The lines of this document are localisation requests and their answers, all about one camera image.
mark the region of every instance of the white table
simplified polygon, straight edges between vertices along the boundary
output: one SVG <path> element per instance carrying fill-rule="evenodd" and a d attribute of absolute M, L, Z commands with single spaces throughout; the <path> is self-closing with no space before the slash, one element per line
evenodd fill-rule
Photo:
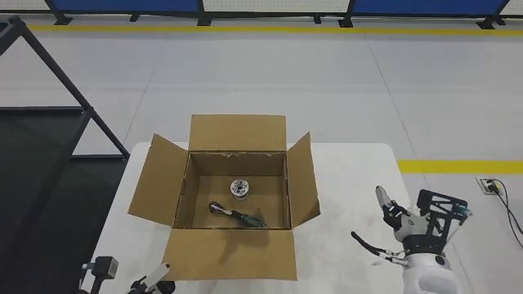
<path fill-rule="evenodd" d="M 106 280 L 101 293 L 126 293 L 133 281 L 149 274 L 163 258 L 170 228 L 127 214 L 149 146 L 143 142 L 133 148 L 93 255 L 93 260 L 114 256 L 119 262 L 116 278 Z M 298 280 L 177 282 L 176 293 L 402 293 L 401 268 L 381 263 L 351 237 L 354 230 L 374 246 L 401 249 L 382 221 L 374 193 L 380 184 L 391 198 L 409 207 L 391 148 L 318 143 L 312 145 L 312 154 L 321 215 L 294 230 Z M 93 279 L 88 273 L 83 288 L 90 290 Z"/>

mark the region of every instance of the box flap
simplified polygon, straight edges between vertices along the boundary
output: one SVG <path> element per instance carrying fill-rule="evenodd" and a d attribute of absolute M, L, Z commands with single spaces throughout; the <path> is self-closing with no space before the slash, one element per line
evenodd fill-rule
<path fill-rule="evenodd" d="M 129 214 L 172 225 L 186 168 L 187 151 L 154 134 Z"/>
<path fill-rule="evenodd" d="M 320 214 L 311 153 L 311 134 L 305 134 L 287 152 L 288 196 L 293 227 Z"/>
<path fill-rule="evenodd" d="M 163 280 L 297 279 L 292 230 L 173 229 L 163 262 Z"/>
<path fill-rule="evenodd" d="M 193 115 L 190 151 L 285 151 L 285 116 Z"/>

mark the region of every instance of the yellow floor line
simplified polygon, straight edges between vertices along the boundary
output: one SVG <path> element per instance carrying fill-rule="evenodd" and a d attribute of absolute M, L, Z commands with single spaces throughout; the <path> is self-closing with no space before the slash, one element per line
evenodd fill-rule
<path fill-rule="evenodd" d="M 444 35 L 444 36 L 490 36 L 520 37 L 523 29 L 399 29 L 359 28 L 341 29 L 336 27 L 293 27 L 293 26 L 183 26 L 183 25 L 41 25 L 29 28 L 39 32 L 111 32 L 111 33 L 323 33 L 323 34 L 385 34 L 385 35 Z"/>
<path fill-rule="evenodd" d="M 398 160 L 405 174 L 523 174 L 523 161 L 516 160 Z"/>

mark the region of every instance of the wall outlet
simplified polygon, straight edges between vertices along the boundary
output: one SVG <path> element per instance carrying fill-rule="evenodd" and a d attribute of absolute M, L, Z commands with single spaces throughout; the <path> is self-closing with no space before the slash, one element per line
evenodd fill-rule
<path fill-rule="evenodd" d="M 489 180 L 492 180 L 492 178 L 489 177 L 476 177 L 477 184 L 480 186 L 481 192 L 483 192 L 484 195 L 496 195 L 494 191 L 489 190 Z M 503 195 L 503 189 L 499 186 L 498 182 L 494 182 L 496 186 L 498 186 L 499 189 L 499 195 Z"/>

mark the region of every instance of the cardboard box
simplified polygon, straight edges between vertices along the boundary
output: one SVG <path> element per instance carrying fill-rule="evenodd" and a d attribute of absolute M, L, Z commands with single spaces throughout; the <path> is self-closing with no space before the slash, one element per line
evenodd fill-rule
<path fill-rule="evenodd" d="M 230 192 L 239 178 L 245 200 Z M 211 201 L 268 228 L 212 214 Z M 320 214 L 311 135 L 287 150 L 285 116 L 193 115 L 188 151 L 154 135 L 129 214 L 172 227 L 166 280 L 295 280 L 293 228 Z"/>

